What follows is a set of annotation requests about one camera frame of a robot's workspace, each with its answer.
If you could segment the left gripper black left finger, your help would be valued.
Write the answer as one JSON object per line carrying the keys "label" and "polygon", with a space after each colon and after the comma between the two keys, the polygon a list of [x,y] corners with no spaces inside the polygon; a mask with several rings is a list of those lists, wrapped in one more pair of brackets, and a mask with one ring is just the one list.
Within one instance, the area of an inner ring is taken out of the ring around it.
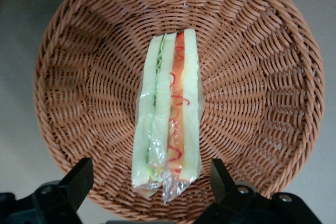
{"label": "left gripper black left finger", "polygon": [[93,162],[85,157],[62,180],[45,183],[25,198],[1,193],[1,223],[82,223],[77,210],[93,181]]}

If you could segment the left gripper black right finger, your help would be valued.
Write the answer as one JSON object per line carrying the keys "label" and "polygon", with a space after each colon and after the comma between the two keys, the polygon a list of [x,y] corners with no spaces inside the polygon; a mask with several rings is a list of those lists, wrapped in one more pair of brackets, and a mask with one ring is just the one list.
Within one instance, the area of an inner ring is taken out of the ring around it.
{"label": "left gripper black right finger", "polygon": [[221,159],[211,161],[211,189],[215,202],[199,216],[199,223],[320,223],[297,195],[275,193],[268,199],[249,185],[237,184]]}

